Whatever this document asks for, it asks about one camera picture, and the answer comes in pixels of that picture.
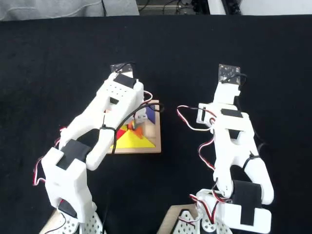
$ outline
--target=wire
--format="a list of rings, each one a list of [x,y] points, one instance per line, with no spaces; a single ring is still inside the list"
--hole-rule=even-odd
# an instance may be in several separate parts
[[[150,96],[150,98],[147,99],[147,100],[144,100],[144,101],[142,102],[141,105],[143,105],[143,104],[145,104],[145,103],[149,103],[149,102],[153,99],[153,94],[152,94],[152,93],[150,93],[150,92],[148,92],[148,91],[145,91],[145,90],[144,90],[144,93],[145,93],[145,94],[148,94],[148,95]]]
[[[38,176],[38,164],[40,163],[40,161],[43,159],[43,156],[38,158],[37,159],[37,162],[35,164],[35,167],[34,167],[34,175],[33,175],[33,186],[37,186],[39,184],[40,181],[44,182],[45,183],[45,179],[44,178],[39,178],[37,179],[37,176]]]
[[[217,201],[214,205],[214,208],[213,208],[213,212],[212,212],[212,224],[215,223],[215,210],[216,210],[216,206],[219,204],[219,201]]]
[[[207,204],[206,204],[203,200],[198,199],[198,198],[197,198],[195,195],[193,195],[193,194],[190,194],[190,198],[191,198],[193,201],[200,202],[200,203],[204,206],[205,211],[206,211],[206,214],[207,214],[207,216],[208,216],[208,219],[209,219],[210,222],[211,222],[211,220],[212,220],[212,218],[211,218],[211,213],[210,213],[210,211],[209,211],[209,209],[208,209]]]
[[[141,9],[139,9],[139,11],[143,11],[147,7],[147,5],[150,4],[150,1],[151,0],[147,0],[145,5]]]
[[[194,227],[195,227],[195,225],[193,223],[198,222],[201,218],[202,217],[199,216],[197,219],[194,219],[194,220],[186,220],[186,219],[184,219],[182,217],[178,217],[178,219],[181,220],[182,222],[188,223],[188,224],[190,224],[190,225],[192,225]]]
[[[162,14],[163,14],[163,15],[165,14],[165,8],[166,8],[166,6],[167,6],[168,4],[174,2],[174,1],[177,1],[177,0],[171,0],[171,1],[167,2],[166,4],[164,4],[164,7],[162,8]]]
[[[104,5],[104,0],[101,0],[101,2],[102,2],[103,14],[104,14],[104,16],[106,16],[106,9],[105,9],[105,5]]]
[[[215,199],[217,199],[217,201],[222,202],[222,203],[231,200],[231,199],[223,199],[223,198],[220,198],[220,197],[216,194],[216,192],[215,192],[215,187],[216,187],[217,181],[218,181],[218,178],[216,179],[215,184],[214,184],[214,186],[213,186],[212,189],[211,189],[212,192],[213,192],[213,196],[215,197]]]
[[[190,129],[192,129],[192,130],[194,130],[194,131],[202,131],[202,132],[209,131],[209,130],[211,129],[211,128],[201,129],[201,128],[194,128],[194,127],[192,127],[192,126],[189,124],[189,122],[187,121],[187,119],[186,119],[186,118],[181,114],[181,112],[179,111],[179,108],[181,108],[181,107],[183,107],[183,108],[189,108],[189,109],[191,109],[191,110],[203,110],[203,111],[205,111],[205,112],[208,112],[208,113],[211,114],[212,116],[216,117],[216,115],[215,115],[214,113],[212,113],[211,111],[206,110],[206,109],[202,109],[202,108],[198,108],[198,107],[190,107],[190,106],[185,106],[185,105],[180,105],[180,106],[178,106],[178,107],[176,108],[177,115],[186,123],[186,125],[187,125]]]
[[[62,214],[62,213],[60,213],[62,216],[63,216],[63,218],[64,218],[64,223],[61,225],[61,226],[59,226],[58,228],[55,228],[55,229],[52,229],[52,230],[49,230],[49,231],[47,231],[46,233],[44,233],[44,234],[48,234],[48,233],[51,233],[51,232],[54,232],[54,231],[56,231],[56,230],[58,230],[58,229],[60,229],[61,227],[63,227],[64,225],[65,225],[65,223],[66,223],[66,218],[65,218],[65,216]]]
[[[225,78],[224,80],[222,80],[221,83],[224,84],[224,83],[226,83],[226,82],[229,82],[231,79],[233,79],[233,78],[235,78],[235,77],[240,77],[240,78],[241,78],[241,77],[244,77],[245,80],[244,80],[243,83],[240,84],[240,86],[243,86],[243,85],[245,84],[247,75],[246,75],[246,74],[243,74],[243,73],[236,73],[236,74],[234,74],[234,75],[232,75],[232,76],[230,76],[230,77],[227,77],[227,78]]]
[[[125,63],[123,63],[120,67],[118,67],[118,68],[115,70],[115,72],[118,73],[118,72],[121,71],[122,68],[124,68],[124,67],[127,66],[127,65],[131,65],[131,64],[135,64],[135,62],[125,62]]]
[[[209,167],[209,168],[210,168],[211,170],[213,170],[213,171],[215,170],[214,165],[212,165],[207,159],[205,159],[205,158],[201,155],[200,151],[201,151],[202,148],[204,148],[204,147],[206,147],[206,146],[212,144],[213,141],[214,141],[214,139],[215,139],[215,138],[213,137],[210,141],[205,142],[205,143],[202,143],[202,144],[198,147],[198,149],[197,149],[197,152],[198,152],[198,155],[199,155],[200,159],[207,165],[207,167]]]

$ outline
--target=robotic arm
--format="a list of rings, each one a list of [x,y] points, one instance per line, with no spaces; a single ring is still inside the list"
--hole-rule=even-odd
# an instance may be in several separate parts
[[[213,102],[198,106],[197,123],[208,126],[214,135],[211,142],[214,141],[216,160],[214,167],[210,168],[214,170],[213,178],[222,199],[213,189],[201,190],[196,196],[191,196],[197,203],[199,217],[202,217],[196,219],[201,220],[197,223],[197,234],[215,231],[218,222],[213,229],[214,220],[229,228],[257,233],[268,233],[271,229],[272,215],[261,208],[262,204],[268,205],[273,201],[271,180],[254,142],[249,115],[234,105],[244,76],[239,67],[221,64]],[[232,165],[242,168],[251,182],[233,180]]]
[[[88,107],[61,131],[58,149],[52,147],[41,162],[51,205],[80,224],[88,222],[97,209],[87,186],[87,169],[99,166],[113,144],[113,130],[144,101],[143,84],[133,78],[131,65],[115,68]],[[143,108],[125,124],[146,118]],[[77,141],[91,129],[100,129],[93,149]]]

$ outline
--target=black tablecloth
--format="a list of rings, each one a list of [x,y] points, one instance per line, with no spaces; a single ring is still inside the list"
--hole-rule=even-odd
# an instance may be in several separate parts
[[[135,61],[146,90],[165,104],[162,153],[106,156],[88,185],[107,230],[156,233],[171,205],[211,188],[197,156],[210,139],[177,117],[180,104],[212,101],[218,64],[241,66],[241,107],[268,143],[261,149],[275,198],[272,233],[310,226],[312,17],[118,17],[0,23],[1,233],[38,233],[52,207],[32,187],[36,159],[81,113],[110,73]],[[187,113],[195,121],[196,112]],[[91,134],[88,140],[96,139]],[[204,150],[214,161],[213,146]],[[233,168],[233,178],[244,174]]]

